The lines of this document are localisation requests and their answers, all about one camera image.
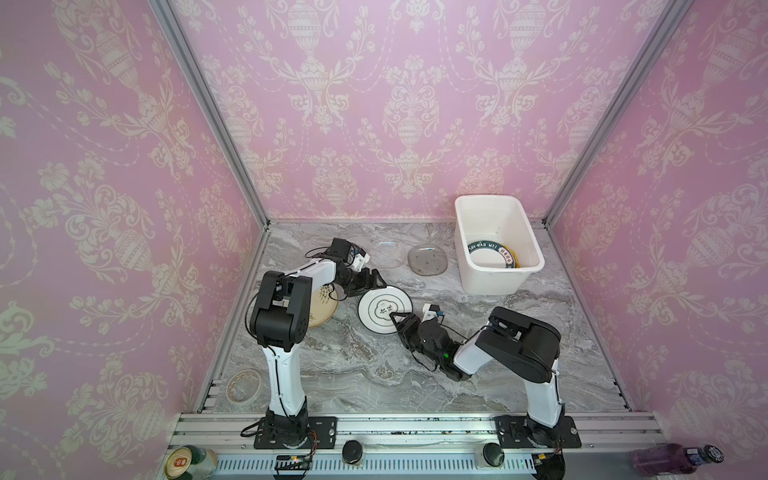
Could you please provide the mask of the cream plate with leaf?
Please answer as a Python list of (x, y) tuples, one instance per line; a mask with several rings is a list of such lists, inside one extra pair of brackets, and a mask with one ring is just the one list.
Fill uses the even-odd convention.
[(333, 284), (323, 285), (312, 293), (309, 327), (317, 328), (328, 322), (338, 308), (338, 298)]

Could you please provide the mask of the white plate green text rim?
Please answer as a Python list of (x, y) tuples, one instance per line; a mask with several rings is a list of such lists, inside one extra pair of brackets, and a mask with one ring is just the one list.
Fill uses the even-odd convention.
[(516, 254), (506, 246), (491, 240), (478, 240), (468, 244), (469, 259), (478, 267), (514, 269), (518, 267)]

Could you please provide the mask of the white plastic bin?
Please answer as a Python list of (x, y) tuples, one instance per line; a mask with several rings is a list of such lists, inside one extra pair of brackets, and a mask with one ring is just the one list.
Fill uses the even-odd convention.
[[(533, 274), (543, 270), (545, 259), (522, 203), (507, 195), (463, 195), (455, 200), (455, 247), (462, 288), (472, 295), (511, 295)], [(476, 266), (468, 244), (478, 240), (498, 242), (518, 259), (514, 269)]]

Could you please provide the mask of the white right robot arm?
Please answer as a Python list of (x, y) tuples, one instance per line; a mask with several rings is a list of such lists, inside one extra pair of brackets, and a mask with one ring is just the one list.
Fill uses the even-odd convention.
[(523, 421), (527, 438), (535, 446), (560, 449), (564, 403), (558, 387), (559, 331), (546, 322), (497, 306), (482, 328), (459, 342), (451, 338), (443, 318), (442, 309), (433, 304), (425, 305), (421, 314), (389, 314), (404, 348), (416, 360), (430, 360), (431, 371), (464, 381), (495, 361), (521, 378), (527, 397)]

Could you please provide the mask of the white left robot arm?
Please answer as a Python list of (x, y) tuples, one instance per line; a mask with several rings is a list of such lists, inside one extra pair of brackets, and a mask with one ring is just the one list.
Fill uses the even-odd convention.
[(339, 286), (345, 297), (358, 297), (387, 286), (379, 272), (368, 267), (368, 252), (345, 239), (333, 239), (306, 260), (290, 271), (266, 272), (244, 320), (268, 366), (270, 400), (264, 423), (284, 437), (308, 432), (298, 350), (309, 329), (313, 294), (324, 286)]

